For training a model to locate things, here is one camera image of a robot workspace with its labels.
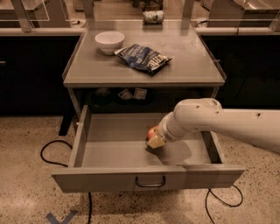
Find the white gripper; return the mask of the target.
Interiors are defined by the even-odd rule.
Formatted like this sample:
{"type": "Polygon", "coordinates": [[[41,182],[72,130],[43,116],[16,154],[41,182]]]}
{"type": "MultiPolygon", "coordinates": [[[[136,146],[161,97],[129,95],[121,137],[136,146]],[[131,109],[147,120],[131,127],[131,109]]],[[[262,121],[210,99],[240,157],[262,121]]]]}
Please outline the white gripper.
{"type": "Polygon", "coordinates": [[[179,126],[174,113],[171,112],[159,123],[158,134],[159,136],[153,136],[147,142],[147,145],[152,149],[164,146],[165,142],[174,142],[181,139],[186,131],[179,126]]]}

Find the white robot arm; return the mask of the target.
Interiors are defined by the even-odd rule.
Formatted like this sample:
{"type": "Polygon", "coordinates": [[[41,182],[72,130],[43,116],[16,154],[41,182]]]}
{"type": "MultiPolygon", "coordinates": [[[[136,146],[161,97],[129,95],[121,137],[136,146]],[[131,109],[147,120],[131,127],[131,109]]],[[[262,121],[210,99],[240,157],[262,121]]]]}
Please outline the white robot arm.
{"type": "Polygon", "coordinates": [[[223,108],[213,98],[186,99],[149,130],[147,145],[153,149],[184,136],[213,131],[256,147],[280,152],[280,111],[223,108]]]}

